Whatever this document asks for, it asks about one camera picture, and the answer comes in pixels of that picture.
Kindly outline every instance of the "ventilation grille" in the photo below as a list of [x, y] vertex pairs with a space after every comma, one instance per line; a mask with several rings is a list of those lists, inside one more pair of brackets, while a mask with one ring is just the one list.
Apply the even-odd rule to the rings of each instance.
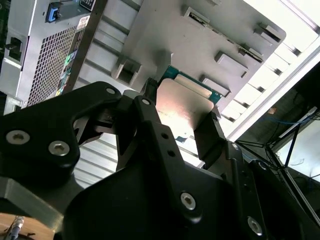
[[71, 27], [42, 40], [28, 106], [44, 101], [58, 89], [75, 30]]

